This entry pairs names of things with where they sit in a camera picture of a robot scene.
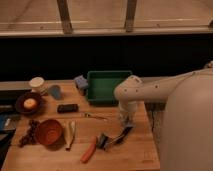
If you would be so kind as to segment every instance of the wooden surface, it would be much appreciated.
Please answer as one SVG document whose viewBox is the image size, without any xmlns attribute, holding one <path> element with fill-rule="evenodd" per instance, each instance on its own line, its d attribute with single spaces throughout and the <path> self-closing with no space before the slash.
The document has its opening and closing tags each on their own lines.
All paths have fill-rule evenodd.
<svg viewBox="0 0 213 171">
<path fill-rule="evenodd" d="M 118 136 L 122 127 L 118 120 L 118 108 L 90 106 L 85 97 L 80 95 L 74 83 L 61 83 L 63 99 L 56 101 L 51 96 L 43 96 L 42 109 L 31 117 L 23 116 L 17 127 L 11 147 L 7 153 L 2 171 L 33 170 L 160 170 L 157 150 L 153 141 L 148 117 L 143 102 L 135 114 L 135 126 L 121 145 L 113 146 L 108 151 L 96 149 L 88 163 L 80 162 L 94 136 L 105 133 L 109 137 Z M 79 112 L 57 114 L 57 105 L 77 103 Z M 83 113 L 107 117 L 108 122 L 93 118 L 84 118 Z M 39 121 L 55 118 L 63 123 L 65 120 L 76 121 L 76 136 L 70 151 L 65 150 L 61 139 L 55 145 L 45 147 L 40 144 L 18 147 L 19 139 L 29 128 L 29 119 Z"/>
</svg>

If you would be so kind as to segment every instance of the green plastic bin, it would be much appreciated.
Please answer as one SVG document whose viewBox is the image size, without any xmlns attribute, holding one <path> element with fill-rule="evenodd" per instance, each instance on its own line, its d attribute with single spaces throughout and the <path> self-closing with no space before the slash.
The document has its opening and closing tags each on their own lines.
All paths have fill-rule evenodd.
<svg viewBox="0 0 213 171">
<path fill-rule="evenodd" d="M 86 98 L 91 105 L 117 104 L 114 97 L 115 87 L 132 75 L 132 71 L 89 71 L 87 81 L 89 88 Z"/>
</svg>

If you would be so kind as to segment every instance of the cup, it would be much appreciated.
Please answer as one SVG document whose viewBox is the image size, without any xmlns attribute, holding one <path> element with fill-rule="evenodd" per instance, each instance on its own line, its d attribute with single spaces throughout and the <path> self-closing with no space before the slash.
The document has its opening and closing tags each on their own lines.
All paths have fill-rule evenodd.
<svg viewBox="0 0 213 171">
<path fill-rule="evenodd" d="M 44 95 L 47 92 L 47 86 L 42 77 L 34 77 L 29 82 L 30 87 L 34 92 Z"/>
</svg>

